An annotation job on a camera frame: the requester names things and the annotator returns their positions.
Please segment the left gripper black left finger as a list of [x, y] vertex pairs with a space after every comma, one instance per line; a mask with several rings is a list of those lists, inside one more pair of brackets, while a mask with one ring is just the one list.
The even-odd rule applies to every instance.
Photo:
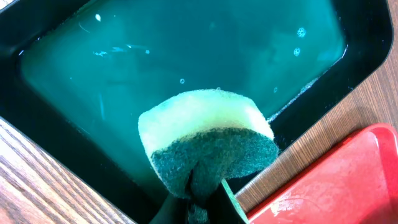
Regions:
[[186, 224], [187, 206], [185, 199], [169, 194], [149, 224]]

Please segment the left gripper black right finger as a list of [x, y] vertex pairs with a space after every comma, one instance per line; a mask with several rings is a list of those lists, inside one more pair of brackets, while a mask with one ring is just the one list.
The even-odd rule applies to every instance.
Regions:
[[206, 202], [210, 224], [245, 224], [245, 219], [235, 206], [236, 198], [225, 179]]

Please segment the green yellow scrub sponge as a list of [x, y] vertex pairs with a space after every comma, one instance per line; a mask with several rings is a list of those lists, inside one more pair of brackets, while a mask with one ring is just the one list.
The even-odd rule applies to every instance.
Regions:
[[138, 130], [158, 178], [188, 202], [187, 223], [210, 223], [206, 202], [223, 179], [263, 170], [279, 155], [256, 104], [230, 91], [180, 93], [142, 113]]

